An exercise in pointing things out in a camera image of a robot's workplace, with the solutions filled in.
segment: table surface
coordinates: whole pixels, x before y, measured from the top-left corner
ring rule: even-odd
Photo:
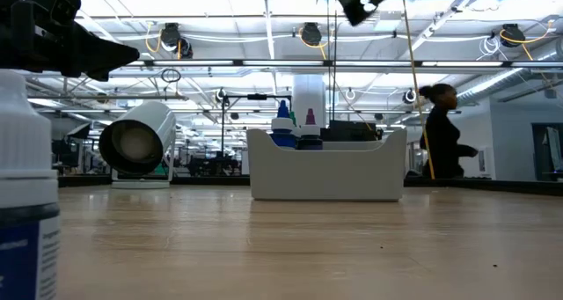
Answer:
[[[64,188],[59,299],[561,299],[563,200],[407,188],[399,203],[249,187]]]

